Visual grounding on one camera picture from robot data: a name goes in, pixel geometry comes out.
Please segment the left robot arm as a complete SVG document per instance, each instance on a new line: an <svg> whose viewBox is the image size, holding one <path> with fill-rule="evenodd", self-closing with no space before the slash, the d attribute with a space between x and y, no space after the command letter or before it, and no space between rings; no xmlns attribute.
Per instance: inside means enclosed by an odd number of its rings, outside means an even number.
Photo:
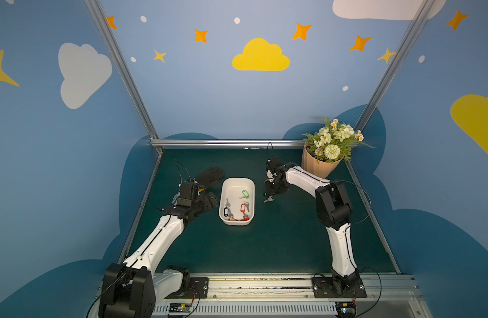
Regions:
<svg viewBox="0 0 488 318"><path fill-rule="evenodd" d="M151 317L159 300L185 295L190 289L190 272L170 266L155 272L168 249L199 215L218 206L213 192L197 182L184 182L172 203L141 246L122 263L111 264L98 296L98 317Z"/></svg>

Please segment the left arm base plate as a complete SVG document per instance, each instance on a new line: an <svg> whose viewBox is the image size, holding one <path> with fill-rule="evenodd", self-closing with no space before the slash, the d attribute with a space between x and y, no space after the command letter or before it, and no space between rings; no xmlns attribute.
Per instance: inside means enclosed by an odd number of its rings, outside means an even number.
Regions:
<svg viewBox="0 0 488 318"><path fill-rule="evenodd" d="M190 278L187 287L181 287L180 291L176 291L167 296L167 299L188 299L195 297L196 299L206 299L208 297L208 287L210 279L207 277Z"/></svg>

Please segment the key with green tag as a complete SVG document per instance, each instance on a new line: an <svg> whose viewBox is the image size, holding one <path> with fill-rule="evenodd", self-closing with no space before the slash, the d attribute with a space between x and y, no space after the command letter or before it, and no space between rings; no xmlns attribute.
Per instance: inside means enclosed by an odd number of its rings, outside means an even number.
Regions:
<svg viewBox="0 0 488 318"><path fill-rule="evenodd" d="M241 196L241 199L249 199L250 198L250 195L249 193L247 192L247 190L243 190L242 191L242 196Z"/></svg>

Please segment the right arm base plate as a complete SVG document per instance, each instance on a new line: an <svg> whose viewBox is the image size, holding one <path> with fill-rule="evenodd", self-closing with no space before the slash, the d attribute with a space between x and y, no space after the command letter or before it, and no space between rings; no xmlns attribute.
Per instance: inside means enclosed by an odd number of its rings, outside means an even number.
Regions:
<svg viewBox="0 0 488 318"><path fill-rule="evenodd" d="M353 282L341 281L332 277L315 276L312 278L312 289L315 298L367 298L362 279Z"/></svg>

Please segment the key with red window tag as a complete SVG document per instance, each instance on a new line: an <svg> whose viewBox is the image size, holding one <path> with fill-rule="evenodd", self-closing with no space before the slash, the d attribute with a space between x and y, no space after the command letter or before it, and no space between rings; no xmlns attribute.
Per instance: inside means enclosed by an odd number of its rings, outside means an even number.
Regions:
<svg viewBox="0 0 488 318"><path fill-rule="evenodd" d="M243 213L244 215L246 215L247 212L249 212L249 202L244 202L241 204L240 212Z"/></svg>

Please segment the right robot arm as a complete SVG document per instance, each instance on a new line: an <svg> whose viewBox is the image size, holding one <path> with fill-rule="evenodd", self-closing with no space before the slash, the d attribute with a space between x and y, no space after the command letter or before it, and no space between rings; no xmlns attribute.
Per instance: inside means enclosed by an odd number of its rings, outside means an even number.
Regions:
<svg viewBox="0 0 488 318"><path fill-rule="evenodd" d="M345 187L315 176L293 162L283 164L276 156L267 160L266 175L266 197L286 193L294 185L315 198L317 218L330 239L332 285L340 295L359 288L362 281L351 244L353 207Z"/></svg>

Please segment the key with black window tag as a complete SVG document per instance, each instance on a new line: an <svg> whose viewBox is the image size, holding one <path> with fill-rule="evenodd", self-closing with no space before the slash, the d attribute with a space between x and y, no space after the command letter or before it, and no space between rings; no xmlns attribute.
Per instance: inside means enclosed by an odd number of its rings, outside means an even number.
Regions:
<svg viewBox="0 0 488 318"><path fill-rule="evenodd" d="M231 211L230 211L230 206L231 204L229 203L229 200L228 198L225 199L225 206L224 206L224 213L223 213L223 216L227 219L230 218L230 215L231 215Z"/></svg>

